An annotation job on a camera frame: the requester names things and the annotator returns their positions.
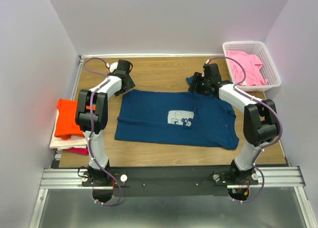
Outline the navy blue printed t-shirt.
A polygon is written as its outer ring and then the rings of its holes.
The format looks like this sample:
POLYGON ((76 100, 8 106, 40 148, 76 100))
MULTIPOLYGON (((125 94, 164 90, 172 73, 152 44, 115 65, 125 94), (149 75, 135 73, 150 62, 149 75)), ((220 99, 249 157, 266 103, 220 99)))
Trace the navy blue printed t-shirt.
POLYGON ((212 96, 133 89, 122 98, 115 139, 235 150, 235 120, 232 106, 212 96))

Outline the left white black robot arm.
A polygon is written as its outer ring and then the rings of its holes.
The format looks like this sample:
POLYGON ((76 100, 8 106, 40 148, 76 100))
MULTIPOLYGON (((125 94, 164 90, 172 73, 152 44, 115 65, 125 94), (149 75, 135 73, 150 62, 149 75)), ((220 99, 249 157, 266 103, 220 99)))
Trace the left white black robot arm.
POLYGON ((75 122, 84 134, 89 154, 87 172, 82 179, 104 186, 113 180, 106 170, 109 159, 104 146, 104 129, 108 122, 108 100, 133 89, 135 83, 130 76, 133 68, 131 62, 118 60, 108 64, 104 59, 97 59, 105 63, 109 73, 86 69, 90 73, 104 76, 104 80, 89 90, 82 89, 79 92, 75 122))

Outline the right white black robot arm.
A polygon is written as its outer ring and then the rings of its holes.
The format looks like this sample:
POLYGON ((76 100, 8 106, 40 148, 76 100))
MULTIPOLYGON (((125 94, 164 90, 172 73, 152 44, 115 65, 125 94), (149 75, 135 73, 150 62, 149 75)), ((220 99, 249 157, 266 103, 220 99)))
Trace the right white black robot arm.
POLYGON ((188 91, 216 97, 243 113, 245 142, 240 153, 231 162, 226 180, 241 184, 252 175, 255 162, 267 146, 281 136, 273 100, 261 100, 242 91, 229 80, 222 80, 217 64, 205 64, 203 72, 195 72, 188 91))

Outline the pink t-shirt in basket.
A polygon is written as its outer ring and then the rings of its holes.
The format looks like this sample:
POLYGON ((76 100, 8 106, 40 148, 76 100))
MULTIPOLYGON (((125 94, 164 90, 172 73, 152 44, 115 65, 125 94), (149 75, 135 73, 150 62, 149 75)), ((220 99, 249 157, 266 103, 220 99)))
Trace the pink t-shirt in basket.
MULTIPOLYGON (((267 85, 268 80, 264 79, 260 70, 263 67, 262 61, 257 55, 250 55, 243 51, 226 51, 227 56, 238 61, 246 72, 246 78, 241 85, 243 86, 257 86, 267 85)), ((229 60, 232 74, 235 82, 242 81, 244 74, 241 67, 234 61, 229 60)))

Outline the white plastic laundry basket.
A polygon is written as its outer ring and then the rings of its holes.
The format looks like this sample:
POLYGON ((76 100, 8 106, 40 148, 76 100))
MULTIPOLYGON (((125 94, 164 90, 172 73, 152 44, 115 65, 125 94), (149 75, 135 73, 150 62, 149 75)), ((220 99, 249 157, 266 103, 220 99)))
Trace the white plastic laundry basket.
POLYGON ((263 42, 231 41, 223 45, 231 81, 243 91, 267 91, 281 85, 274 62, 263 42))

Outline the orange folded t-shirt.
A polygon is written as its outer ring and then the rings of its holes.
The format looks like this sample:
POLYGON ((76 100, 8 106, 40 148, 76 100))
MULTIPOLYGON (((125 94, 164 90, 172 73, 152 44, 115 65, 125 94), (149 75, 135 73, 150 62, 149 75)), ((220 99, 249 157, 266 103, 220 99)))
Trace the orange folded t-shirt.
POLYGON ((75 121, 77 102, 60 99, 57 104, 57 109, 59 115, 56 122, 55 137, 65 141, 71 139, 72 136, 84 137, 83 132, 75 121))

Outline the magenta folded t-shirt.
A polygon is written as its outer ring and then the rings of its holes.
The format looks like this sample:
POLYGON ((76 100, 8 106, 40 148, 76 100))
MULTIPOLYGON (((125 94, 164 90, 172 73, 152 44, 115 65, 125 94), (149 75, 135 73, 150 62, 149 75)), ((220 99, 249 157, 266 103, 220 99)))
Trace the magenta folded t-shirt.
POLYGON ((88 155, 88 148, 69 148, 65 149, 66 152, 72 152, 80 155, 88 155))

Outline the white folded t-shirt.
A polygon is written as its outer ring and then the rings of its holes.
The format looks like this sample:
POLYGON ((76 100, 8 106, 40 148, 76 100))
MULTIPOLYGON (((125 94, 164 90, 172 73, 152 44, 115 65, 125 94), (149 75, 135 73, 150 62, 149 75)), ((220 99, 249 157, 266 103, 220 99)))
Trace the white folded t-shirt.
POLYGON ((57 149, 58 151, 68 150, 71 148, 85 149, 87 146, 85 137, 71 136, 71 138, 68 140, 62 140, 61 138, 55 137, 58 116, 59 116, 59 111, 57 110, 54 129, 52 132, 49 148, 57 149))

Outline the black mounting base plate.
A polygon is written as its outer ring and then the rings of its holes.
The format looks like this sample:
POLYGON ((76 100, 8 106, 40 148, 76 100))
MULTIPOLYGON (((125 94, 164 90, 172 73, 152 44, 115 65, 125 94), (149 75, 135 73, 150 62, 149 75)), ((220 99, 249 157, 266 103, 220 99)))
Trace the black mounting base plate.
POLYGON ((84 187, 92 187, 94 199, 113 202, 128 197, 227 196, 242 198, 257 185, 253 169, 235 172, 229 166, 107 167, 106 171, 78 170, 84 187))

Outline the aluminium extrusion rail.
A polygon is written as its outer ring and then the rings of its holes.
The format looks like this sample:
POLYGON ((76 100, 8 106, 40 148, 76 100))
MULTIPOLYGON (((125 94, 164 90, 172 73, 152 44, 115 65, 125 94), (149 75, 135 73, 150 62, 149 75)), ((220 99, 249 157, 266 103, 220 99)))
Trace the aluminium extrusion rail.
MULTIPOLYGON (((305 187, 301 169, 299 167, 260 167, 258 183, 262 184, 261 175, 264 175, 265 187, 305 187)), ((110 189, 111 186, 101 186, 92 182, 86 184, 82 178, 85 169, 45 169, 40 182, 41 189, 110 189)))

